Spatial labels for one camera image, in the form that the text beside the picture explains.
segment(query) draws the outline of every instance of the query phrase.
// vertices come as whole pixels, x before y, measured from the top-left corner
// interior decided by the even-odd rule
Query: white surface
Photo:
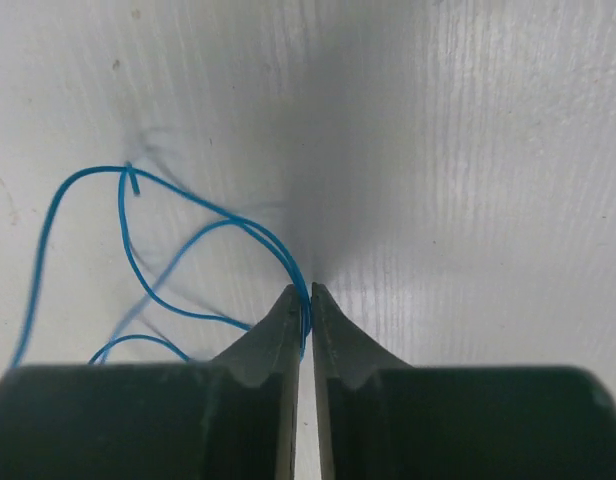
[[[616,397],[616,1],[0,0],[0,372],[55,189],[146,144],[405,360],[570,363]],[[87,360],[139,298],[115,190],[62,206],[29,361]],[[130,214],[155,269],[205,218],[147,188]],[[224,231],[168,295],[254,320],[285,282]],[[146,316],[202,355],[238,335]],[[297,478],[317,475],[309,363]]]

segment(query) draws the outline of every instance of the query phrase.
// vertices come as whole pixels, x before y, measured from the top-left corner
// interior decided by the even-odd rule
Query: metal jaw
[[[0,479],[293,478],[300,304],[201,364],[33,366],[0,381]],[[415,368],[313,285],[322,476],[616,479],[616,408],[570,367]]]

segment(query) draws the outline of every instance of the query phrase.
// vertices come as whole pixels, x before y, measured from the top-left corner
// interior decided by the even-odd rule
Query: blue wire
[[[34,268],[33,268],[33,278],[32,278],[32,285],[30,288],[30,296],[29,296],[29,301],[28,301],[28,306],[26,308],[26,314],[24,317],[24,323],[22,325],[22,329],[21,329],[21,333],[19,336],[19,341],[17,344],[17,347],[15,349],[15,353],[13,355],[13,358],[11,360],[11,364],[10,367],[16,367],[21,363],[21,360],[23,359],[23,356],[26,352],[28,343],[30,341],[30,335],[32,333],[32,327],[34,324],[34,316],[35,316],[35,311],[36,311],[36,307],[37,307],[37,303],[39,300],[39,293],[41,290],[41,279],[42,279],[42,274],[43,274],[43,266],[44,266],[44,259],[45,259],[45,254],[46,254],[46,248],[47,248],[47,244],[48,244],[48,239],[50,236],[50,230],[52,227],[52,223],[55,219],[55,216],[57,214],[57,210],[59,208],[59,204],[63,198],[63,196],[65,195],[66,191],[68,190],[68,188],[70,188],[70,186],[75,183],[77,180],[79,180],[80,178],[89,176],[89,175],[93,175],[93,174],[97,174],[97,173],[120,173],[120,179],[119,179],[119,191],[118,191],[118,207],[119,207],[119,219],[120,219],[120,225],[121,225],[121,230],[122,230],[122,239],[124,241],[124,250],[126,251],[126,255],[128,256],[128,260],[131,264],[131,267],[133,268],[133,271],[135,272],[135,274],[137,275],[137,278],[140,280],[140,283],[142,283],[142,286],[144,287],[144,289],[146,290],[146,292],[148,293],[148,295],[155,300],[157,303],[161,304],[162,306],[164,306],[165,308],[168,308],[172,311],[175,311],[177,313],[180,313],[182,315],[186,315],[186,316],[193,316],[194,318],[203,318],[203,319],[211,319],[211,320],[218,320],[218,321],[226,321],[227,323],[230,323],[230,320],[232,319],[228,319],[227,317],[221,317],[218,315],[204,315],[202,316],[202,314],[196,314],[193,312],[187,312],[185,310],[181,310],[178,309],[176,307],[173,307],[172,305],[164,302],[163,300],[161,300],[161,298],[159,298],[154,291],[150,288],[150,286],[148,285],[148,283],[145,281],[143,275],[141,274],[141,272],[139,271],[139,267],[137,266],[135,260],[134,260],[134,256],[132,254],[131,248],[130,248],[130,238],[129,238],[129,234],[128,234],[128,225],[127,225],[127,219],[126,219],[126,213],[125,213],[125,179],[126,176],[130,176],[130,182],[131,182],[131,186],[133,189],[133,192],[135,193],[135,195],[139,195],[140,191],[139,191],[139,183],[137,181],[136,176],[139,175],[141,177],[144,177],[146,179],[149,179],[159,185],[162,185],[164,187],[166,187],[167,189],[169,189],[170,191],[182,196],[183,198],[186,198],[194,203],[197,203],[209,210],[212,210],[224,217],[226,217],[228,220],[231,221],[231,223],[233,223],[234,225],[239,226],[242,230],[244,230],[246,233],[248,233],[250,236],[252,236],[253,238],[255,238],[256,240],[258,240],[260,243],[262,243],[269,251],[271,251],[275,257],[277,257],[277,259],[283,264],[284,268],[288,271],[288,274],[290,275],[291,279],[293,280],[293,283],[295,284],[296,288],[298,289],[299,292],[299,296],[300,296],[300,300],[301,300],[301,312],[302,312],[302,336],[301,336],[301,349],[302,349],[302,356],[303,356],[303,351],[305,349],[305,340],[306,337],[308,336],[308,334],[310,333],[310,330],[312,329],[312,325],[311,325],[311,305],[310,305],[310,297],[308,294],[308,289],[305,283],[305,280],[301,274],[301,271],[299,270],[299,267],[297,265],[297,262],[294,260],[294,258],[292,257],[292,255],[290,254],[290,252],[286,249],[286,247],[283,245],[283,243],[281,243],[281,241],[272,233],[270,232],[268,229],[266,229],[265,227],[259,225],[256,222],[253,222],[252,220],[249,220],[247,218],[241,217],[239,215],[236,215],[222,207],[219,207],[217,205],[212,204],[211,202],[208,202],[207,200],[201,199],[199,197],[197,197],[196,195],[194,195],[193,193],[190,192],[186,192],[168,182],[166,182],[165,180],[156,177],[155,175],[146,172],[144,170],[139,170],[136,169],[134,167],[132,167],[130,164],[127,164],[124,167],[120,167],[120,166],[100,166],[100,167],[90,167],[90,168],[85,168],[83,170],[80,170],[76,173],[74,173],[73,175],[71,175],[70,177],[68,177],[59,187],[59,189],[57,190],[57,192],[55,193],[52,202],[50,204],[50,207],[48,208],[48,212],[46,214],[46,218],[44,220],[43,226],[42,226],[42,231],[39,237],[39,243],[37,246],[37,253],[36,253],[36,257],[35,257],[35,263],[34,263]],[[255,232],[254,230],[258,230],[259,232],[261,232],[263,235],[265,235],[266,237],[268,237],[268,239],[270,240],[270,242],[272,242],[272,244],[270,242],[268,242],[268,240],[266,240],[265,238],[263,238],[261,235],[259,235],[257,232]],[[241,322],[237,322],[235,320],[232,320],[234,326],[239,327],[241,326],[245,326],[245,327],[249,327],[247,324],[242,324]],[[146,336],[148,338],[151,338],[153,340],[151,341],[155,341],[157,340],[157,343],[161,343],[162,344],[168,346],[168,348],[176,348],[174,345],[172,345],[172,343],[167,342],[166,340],[162,340],[162,339],[156,339],[155,337],[149,337]]]
[[[210,224],[205,225],[204,227],[202,227],[197,233],[195,233],[192,237],[190,237],[190,239],[179,249],[179,251],[173,257],[173,259],[170,261],[170,263],[168,264],[166,269],[161,273],[161,275],[159,275],[159,277],[157,278],[157,280],[153,284],[152,291],[156,294],[156,291],[159,288],[161,288],[161,286],[163,286],[163,284],[166,282],[168,277],[174,271],[175,267],[177,266],[177,264],[179,263],[181,258],[186,254],[186,252],[195,243],[197,243],[197,241],[202,236],[204,236],[205,234],[211,232],[212,230],[215,230],[216,228],[227,226],[227,225],[234,225],[234,224],[235,224],[235,222],[233,220],[220,220],[218,222],[213,222],[213,223],[210,223]],[[144,310],[144,308],[146,308],[148,306],[148,304],[150,303],[150,300],[151,300],[151,296],[146,293],[146,295],[144,295],[142,297],[142,299],[139,300],[139,302],[137,302],[132,308],[130,308],[130,310],[128,310],[128,312],[124,315],[124,317],[121,319],[121,321],[117,324],[117,327],[115,328],[113,334],[111,335],[111,337],[110,337],[110,341],[111,342],[113,340],[115,340],[115,338],[119,337],[126,328],[128,328],[128,325],[130,325],[132,320],[137,315],[139,315]],[[242,330],[249,330],[250,329],[250,325],[242,324],[241,322],[237,322],[236,320],[228,319],[227,317],[223,317],[223,316],[218,316],[218,318],[221,318],[222,319],[221,321],[225,321],[224,319],[230,320],[230,322],[233,322],[233,323],[231,323],[232,325],[238,326],[238,328],[241,328]],[[110,353],[110,351],[106,350],[106,352],[101,357],[101,363],[104,363],[108,359],[109,353]]]
[[[123,343],[123,342],[126,342],[128,340],[147,340],[149,342],[158,343],[160,345],[163,345],[167,349],[169,349],[171,352],[175,353],[184,362],[190,361],[190,357],[188,355],[186,355],[184,352],[182,352],[179,348],[177,348],[172,343],[170,343],[170,342],[168,342],[168,341],[166,341],[166,340],[164,340],[162,338],[152,337],[150,335],[134,334],[134,335],[126,335],[126,336],[119,337],[119,338],[116,338],[114,340],[111,340],[106,345],[104,345],[99,350],[97,350],[97,353],[95,353],[92,356],[92,358],[88,361],[88,364],[89,365],[93,365],[102,354],[108,352],[112,347],[114,347],[118,343]]]

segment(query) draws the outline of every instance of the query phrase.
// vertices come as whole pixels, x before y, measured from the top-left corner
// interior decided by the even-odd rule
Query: insulated wire
[[[221,322],[226,322],[233,326],[237,326],[238,328],[242,328],[242,327],[249,328],[250,327],[248,324],[229,319],[228,317],[188,312],[186,310],[182,310],[182,309],[179,309],[177,307],[174,307],[168,304],[167,302],[163,301],[159,296],[157,296],[157,294],[153,291],[150,285],[148,285],[145,278],[141,274],[141,271],[139,270],[139,267],[137,266],[137,263],[132,253],[132,249],[130,247],[130,235],[128,233],[128,222],[127,222],[126,210],[125,210],[126,177],[129,177],[130,179],[130,183],[131,183],[135,196],[138,196],[140,194],[139,182],[137,180],[137,176],[151,180],[152,182],[157,183],[167,188],[173,193],[176,193],[179,196],[193,203],[196,203],[202,207],[205,207],[209,210],[214,211],[215,213],[218,213],[219,215],[223,217],[226,217],[227,220],[231,221],[230,222],[231,224],[234,224],[238,226],[239,228],[241,228],[242,230],[244,230],[251,237],[255,238],[262,245],[264,245],[271,253],[273,253],[273,255],[275,255],[275,257],[282,263],[282,265],[288,272],[290,278],[292,279],[299,293],[299,297],[301,301],[301,352],[303,356],[303,352],[305,349],[305,341],[312,328],[310,297],[308,294],[306,283],[301,274],[301,271],[299,270],[297,262],[294,260],[290,252],[283,245],[283,243],[272,232],[270,232],[268,229],[258,224],[257,222],[249,220],[240,215],[236,215],[220,206],[217,206],[207,200],[204,200],[196,196],[195,194],[191,192],[182,190],[181,188],[175,185],[172,185],[171,183],[145,170],[134,168],[132,167],[132,165],[128,163],[125,166],[106,165],[106,166],[90,167],[90,168],[85,168],[83,170],[79,170],[78,172],[75,172],[70,177],[68,177],[60,185],[59,189],[55,193],[52,199],[52,202],[50,204],[50,207],[48,208],[48,212],[46,213],[46,218],[44,219],[41,234],[39,237],[39,243],[37,245],[37,252],[36,252],[35,262],[34,262],[34,267],[33,267],[32,284],[30,288],[28,305],[26,308],[24,322],[21,328],[17,346],[15,348],[15,352],[10,362],[10,368],[17,367],[21,363],[26,353],[28,344],[30,342],[30,336],[32,334],[32,329],[34,326],[35,312],[36,312],[37,304],[39,302],[39,293],[41,291],[41,280],[43,276],[43,267],[44,267],[44,260],[45,260],[45,255],[46,255],[48,239],[50,236],[50,230],[52,227],[52,223],[55,219],[57,210],[59,208],[59,204],[61,203],[61,200],[63,196],[65,195],[66,191],[68,190],[68,188],[70,188],[70,186],[74,184],[77,180],[83,177],[89,176],[89,175],[94,175],[94,174],[99,174],[99,173],[119,173],[120,174],[117,203],[118,203],[118,209],[119,209],[119,221],[120,221],[120,227],[121,227],[122,240],[124,244],[124,251],[126,253],[126,256],[128,257],[128,261],[131,265],[131,268],[133,269],[142,287],[144,287],[144,290],[146,291],[146,293],[148,294],[150,298],[155,300],[155,302],[162,305],[164,308],[174,311],[180,315],[190,316],[193,318],[206,319],[206,320],[217,320]],[[257,231],[263,234],[265,237],[267,237],[268,240],[270,241],[262,237],[259,233],[257,233]],[[121,337],[121,338],[126,338],[126,340],[131,339],[127,337],[129,336]],[[171,350],[173,351],[175,351],[174,349],[177,348],[171,342],[168,342],[167,340],[158,339],[156,337],[150,337],[148,335],[145,335],[145,337],[151,338],[152,340],[150,341],[156,341],[157,343],[165,345],[168,348],[172,347]],[[112,346],[120,342],[121,342],[120,338],[113,339],[111,342],[109,342],[104,347],[102,347],[102,349],[100,349],[102,351],[101,354],[105,353]]]
[[[97,353],[95,353],[92,358],[88,361],[89,365],[94,365],[95,362],[97,361],[97,359],[103,355],[104,353],[106,353],[107,351],[109,351],[112,347],[114,347],[115,345],[119,344],[119,343],[123,343],[123,342],[127,342],[128,340],[147,340],[149,342],[153,342],[153,343],[158,343],[160,345],[163,345],[164,347],[166,347],[167,349],[169,349],[170,351],[172,351],[173,353],[175,353],[177,356],[179,356],[179,358],[181,358],[184,362],[188,362],[190,361],[190,357],[188,355],[186,355],[184,352],[182,352],[176,345],[174,345],[172,342],[168,342],[162,338],[158,338],[158,337],[152,337],[150,335],[143,335],[143,334],[133,334],[133,335],[125,335],[123,337],[119,337],[116,338],[114,340],[111,340],[110,342],[108,342],[106,345],[104,345],[103,347],[101,347],[99,350],[97,350]]]

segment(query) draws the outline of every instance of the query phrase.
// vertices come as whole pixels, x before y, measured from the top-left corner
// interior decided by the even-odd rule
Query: white painted wall
[[[616,0],[0,0],[0,372],[55,189],[146,145],[405,360],[570,363],[616,397]],[[141,295],[115,190],[62,206],[29,361],[87,360]],[[205,218],[149,188],[130,214],[154,269]],[[168,298],[261,317],[283,272],[213,237]],[[200,355],[238,336],[146,316]],[[298,478],[318,465],[309,367]]]

